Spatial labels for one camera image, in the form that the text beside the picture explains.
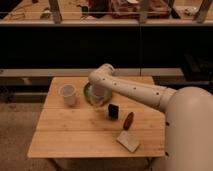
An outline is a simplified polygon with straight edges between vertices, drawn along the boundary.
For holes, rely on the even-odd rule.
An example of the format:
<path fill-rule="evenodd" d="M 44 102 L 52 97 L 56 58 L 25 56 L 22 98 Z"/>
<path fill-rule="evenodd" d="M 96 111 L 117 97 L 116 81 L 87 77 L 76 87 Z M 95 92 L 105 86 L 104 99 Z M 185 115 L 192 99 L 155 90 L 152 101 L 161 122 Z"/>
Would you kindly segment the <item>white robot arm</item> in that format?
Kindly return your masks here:
<path fill-rule="evenodd" d="M 213 94 L 199 87 L 178 90 L 124 80 L 108 63 L 93 70 L 90 94 L 114 91 L 165 115 L 165 170 L 213 171 Z"/>

